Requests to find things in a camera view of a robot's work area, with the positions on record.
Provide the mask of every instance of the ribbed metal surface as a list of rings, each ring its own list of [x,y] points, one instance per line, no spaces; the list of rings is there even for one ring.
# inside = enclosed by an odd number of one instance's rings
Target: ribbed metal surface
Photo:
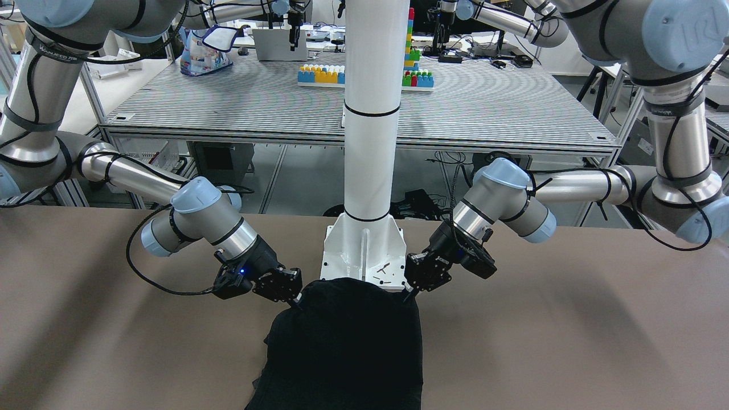
[[[729,79],[721,74],[714,74],[711,84],[729,87]],[[707,105],[706,120],[710,127],[713,125],[714,131],[724,134],[725,138],[729,139],[729,112],[718,112]]]
[[[260,63],[253,50],[231,58],[232,67],[198,78],[171,65],[110,114],[109,130],[117,135],[142,131],[191,139],[343,143],[342,89],[300,87],[298,63]],[[344,60],[341,54],[322,53],[316,63]],[[485,61],[441,64],[427,59],[421,67],[434,72],[436,91],[403,93],[401,147],[593,154],[617,148],[611,133],[541,67],[499,70]]]

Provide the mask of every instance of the folded black garment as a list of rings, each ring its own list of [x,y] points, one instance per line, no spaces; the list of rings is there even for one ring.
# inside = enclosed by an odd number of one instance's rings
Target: folded black garment
[[[317,281],[280,313],[246,410],[417,410],[423,342],[414,298],[355,279]]]

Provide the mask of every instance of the silver laptop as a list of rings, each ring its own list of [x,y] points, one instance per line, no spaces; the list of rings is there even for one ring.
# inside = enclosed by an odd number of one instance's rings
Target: silver laptop
[[[284,29],[253,30],[258,61],[306,61],[306,32],[302,30],[299,47],[291,51],[289,31]]]

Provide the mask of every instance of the white pole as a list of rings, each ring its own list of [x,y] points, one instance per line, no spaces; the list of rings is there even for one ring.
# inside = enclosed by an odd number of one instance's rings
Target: white pole
[[[344,207],[324,244],[322,277],[402,289],[405,243],[389,216],[407,0],[347,2]]]

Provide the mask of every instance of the pole base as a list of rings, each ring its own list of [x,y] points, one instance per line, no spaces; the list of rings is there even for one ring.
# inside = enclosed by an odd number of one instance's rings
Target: pole base
[[[402,229],[391,215],[363,223],[342,214],[327,228],[321,279],[349,277],[384,290],[402,290],[407,284],[406,253]]]

